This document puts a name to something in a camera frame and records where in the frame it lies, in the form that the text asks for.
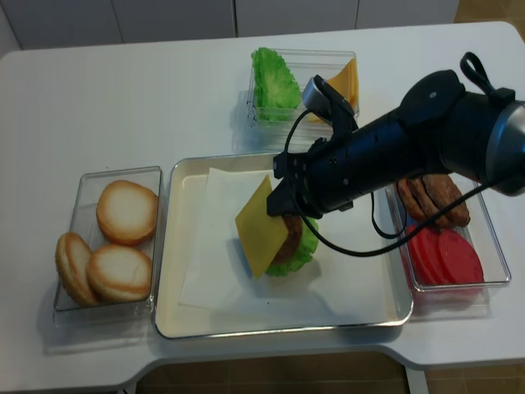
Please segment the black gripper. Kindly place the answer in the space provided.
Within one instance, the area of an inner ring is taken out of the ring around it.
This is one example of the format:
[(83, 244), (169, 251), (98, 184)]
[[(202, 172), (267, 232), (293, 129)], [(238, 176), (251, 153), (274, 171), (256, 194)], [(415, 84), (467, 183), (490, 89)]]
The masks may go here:
[(342, 137), (315, 141), (306, 153), (283, 151), (273, 159), (281, 182), (267, 197), (267, 214), (320, 218), (354, 206), (350, 156)]

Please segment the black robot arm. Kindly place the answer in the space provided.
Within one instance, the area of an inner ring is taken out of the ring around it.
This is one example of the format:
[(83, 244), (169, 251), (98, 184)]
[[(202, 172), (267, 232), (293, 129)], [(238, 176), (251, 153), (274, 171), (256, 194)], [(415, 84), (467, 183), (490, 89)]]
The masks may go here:
[(356, 124), (349, 102), (320, 76), (302, 99), (333, 133), (304, 153), (275, 157), (279, 185), (267, 198), (272, 216), (320, 218), (426, 174), (455, 172), (507, 196), (524, 191), (524, 105), (512, 90), (470, 93), (453, 71), (437, 71), (366, 126)]

